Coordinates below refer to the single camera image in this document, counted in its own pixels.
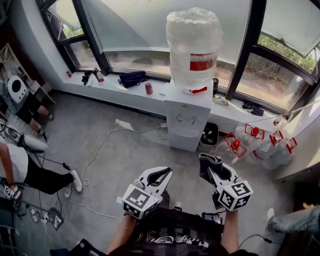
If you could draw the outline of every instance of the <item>glass pane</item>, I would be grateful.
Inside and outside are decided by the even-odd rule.
[[[67,45],[65,48],[68,51],[70,58],[72,59],[74,65],[77,68],[98,67],[98,63],[87,41],[71,43],[70,45]]]
[[[170,63],[167,61],[169,58],[166,37],[167,15],[173,11],[188,10],[193,7],[213,11],[223,30],[223,45],[218,60],[226,64],[217,68],[217,72],[227,81],[221,81],[221,85],[224,85],[228,84],[229,72],[233,70],[229,65],[234,66],[238,59],[251,1],[85,0],[85,2],[89,11],[87,18],[91,19],[98,36],[98,43],[106,55],[110,56],[113,68],[141,69],[166,74],[170,72]]]
[[[306,57],[320,43],[320,9],[310,0],[267,0],[261,31]]]
[[[55,38],[65,39],[83,35],[72,0],[58,0],[47,10],[47,20]]]
[[[290,110],[307,87],[301,77],[251,53],[236,91]]]
[[[260,35],[258,44],[286,57],[288,60],[294,62],[310,74],[315,76],[317,75],[318,71],[315,68],[320,58],[320,44],[317,45],[317,47],[314,48],[305,58],[289,47],[284,46],[282,43],[263,34]]]
[[[111,66],[116,69],[143,70],[170,75],[170,53],[166,51],[109,51],[105,52]],[[228,87],[235,65],[217,61],[215,77],[219,86]]]

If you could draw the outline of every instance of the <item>gray floor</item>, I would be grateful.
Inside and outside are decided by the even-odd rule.
[[[162,119],[66,94],[56,93],[53,98],[56,101],[56,106],[52,108],[55,119],[46,126],[50,147],[45,156],[68,163],[80,175],[105,136],[121,128],[116,120],[129,123],[135,131],[155,128],[164,122]],[[163,131],[160,132],[162,137],[166,136]],[[159,138],[155,130],[142,134],[130,131],[111,134],[85,173],[89,186],[84,186],[81,194],[74,191],[71,200],[121,219],[123,211],[116,199],[124,194],[129,183],[146,169],[169,166],[174,171],[167,188],[171,197],[170,205],[180,201],[185,212],[213,212],[213,187],[198,175],[199,152],[170,148],[168,143],[168,140]],[[66,173],[62,166],[49,161],[44,162],[44,167],[61,174]],[[265,214],[269,207],[274,207],[277,214],[290,212],[293,207],[293,188],[273,183],[263,169],[241,162],[235,168],[254,190],[249,204],[239,210],[239,242],[250,235],[261,234],[281,243],[284,237],[282,234],[273,234],[265,229]],[[37,190],[26,188],[23,196],[31,203],[39,204]],[[60,191],[59,196],[62,215],[65,216],[64,192]],[[41,203],[46,207],[60,208],[56,194],[41,193]],[[58,231],[51,224],[34,223],[30,212],[23,221],[16,218],[16,240],[28,256],[49,255],[49,249],[71,249],[82,238],[104,252],[118,225],[117,220],[98,216],[85,207],[68,202],[67,220]],[[272,256],[276,255],[279,245],[268,244],[259,237],[253,237],[245,242],[243,248],[260,256]]]

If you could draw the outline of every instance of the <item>green foliage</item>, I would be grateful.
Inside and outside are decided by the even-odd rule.
[[[265,35],[262,35],[262,34],[260,35],[258,44],[286,57],[287,59],[296,63],[301,68],[308,71],[309,73],[312,73],[312,71],[316,67],[317,61],[315,58],[311,56],[311,54],[303,58],[298,53],[291,50],[290,48],[284,46],[280,42],[277,42]]]
[[[65,27],[62,30],[63,30],[63,33],[64,33],[64,35],[65,35],[65,37],[67,39],[74,38],[74,37],[77,37],[77,36],[81,36],[81,35],[84,34],[84,31],[82,30],[82,28],[79,28],[77,30],[72,31],[70,28]],[[82,41],[82,44],[83,44],[83,47],[85,49],[89,49],[90,48],[87,41]]]
[[[62,30],[63,30],[63,33],[65,34],[65,37],[67,39],[74,38],[76,36],[80,36],[80,35],[84,34],[84,31],[82,30],[82,28],[79,28],[77,30],[72,31],[70,28],[65,27]]]

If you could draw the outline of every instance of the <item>hand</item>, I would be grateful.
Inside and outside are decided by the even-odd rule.
[[[19,207],[21,205],[22,202],[22,192],[21,190],[18,188],[18,186],[14,186],[14,188],[12,188],[12,186],[10,186],[10,189],[12,190],[12,197],[14,199],[14,204],[16,207]]]

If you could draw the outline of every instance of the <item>forearm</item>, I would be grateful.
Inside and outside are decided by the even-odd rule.
[[[234,253],[238,250],[238,211],[226,211],[221,245]]]
[[[137,219],[135,217],[131,215],[124,216],[119,229],[117,230],[114,238],[106,250],[106,254],[111,253],[113,250],[124,245],[129,240],[134,231],[136,223]]]

